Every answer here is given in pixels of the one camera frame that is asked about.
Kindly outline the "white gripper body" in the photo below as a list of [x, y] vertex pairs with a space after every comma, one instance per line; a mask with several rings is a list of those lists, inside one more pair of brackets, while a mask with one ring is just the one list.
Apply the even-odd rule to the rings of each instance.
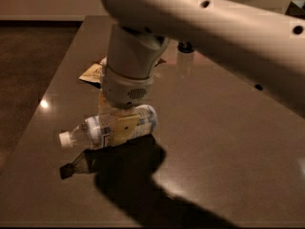
[[153, 83], [153, 77], [141, 76], [133, 78], [134, 66], [120, 64], [119, 70], [126, 73], [116, 73], [108, 64], [107, 57], [101, 60], [100, 84], [102, 93], [108, 104], [117, 109], [129, 109], [140, 105], [147, 96]]

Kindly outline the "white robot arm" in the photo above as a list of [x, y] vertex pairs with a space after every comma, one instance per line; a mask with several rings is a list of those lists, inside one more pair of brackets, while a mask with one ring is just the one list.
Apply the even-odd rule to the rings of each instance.
[[169, 40], [305, 114], [305, 21], [228, 0], [101, 0], [116, 19], [102, 89], [116, 108], [141, 103]]

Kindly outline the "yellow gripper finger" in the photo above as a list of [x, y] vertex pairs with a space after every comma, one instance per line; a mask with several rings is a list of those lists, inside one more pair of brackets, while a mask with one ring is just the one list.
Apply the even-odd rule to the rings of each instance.
[[114, 114], [112, 146], [121, 145], [129, 139], [137, 125], [139, 117], [140, 115], [135, 108], [119, 110]]
[[98, 113], [100, 115], [109, 114], [112, 110], [112, 106], [107, 101], [106, 97], [102, 90], [99, 91], [99, 98], [98, 98]]

